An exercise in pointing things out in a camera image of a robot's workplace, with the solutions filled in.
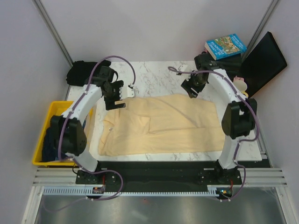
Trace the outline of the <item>cream yellow t-shirt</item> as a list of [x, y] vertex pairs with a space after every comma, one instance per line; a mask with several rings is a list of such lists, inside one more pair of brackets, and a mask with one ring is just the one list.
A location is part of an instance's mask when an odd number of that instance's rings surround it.
[[221, 151], [225, 134], [211, 101], [173, 94], [127, 98], [108, 111], [99, 155], [196, 153]]

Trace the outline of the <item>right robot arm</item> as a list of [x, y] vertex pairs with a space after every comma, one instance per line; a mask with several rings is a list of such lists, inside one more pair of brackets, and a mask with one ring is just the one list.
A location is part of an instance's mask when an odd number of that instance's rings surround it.
[[237, 167], [240, 143], [247, 141], [253, 129], [258, 129], [257, 102], [244, 96], [230, 79], [241, 67], [241, 56], [236, 55], [216, 61], [207, 52], [194, 58], [196, 70], [183, 72], [188, 77], [181, 87], [190, 98], [196, 98], [210, 84], [227, 105], [221, 127], [225, 134], [222, 153], [218, 159], [219, 169], [214, 171], [218, 183], [226, 183], [231, 178], [230, 170]]

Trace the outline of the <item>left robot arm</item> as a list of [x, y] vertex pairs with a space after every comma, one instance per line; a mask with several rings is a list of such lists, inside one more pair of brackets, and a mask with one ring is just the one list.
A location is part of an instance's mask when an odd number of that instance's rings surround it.
[[86, 178], [91, 183], [99, 183], [103, 173], [97, 169], [98, 161], [89, 152], [83, 123], [101, 98], [104, 98], [107, 111], [126, 106], [125, 103], [116, 104], [121, 99], [124, 82], [114, 81], [114, 76], [118, 76], [115, 70], [102, 66], [99, 73], [84, 85], [85, 90], [81, 96], [60, 116], [54, 115], [50, 119], [50, 130], [58, 159], [62, 160], [62, 154], [74, 159], [78, 166], [87, 171]]

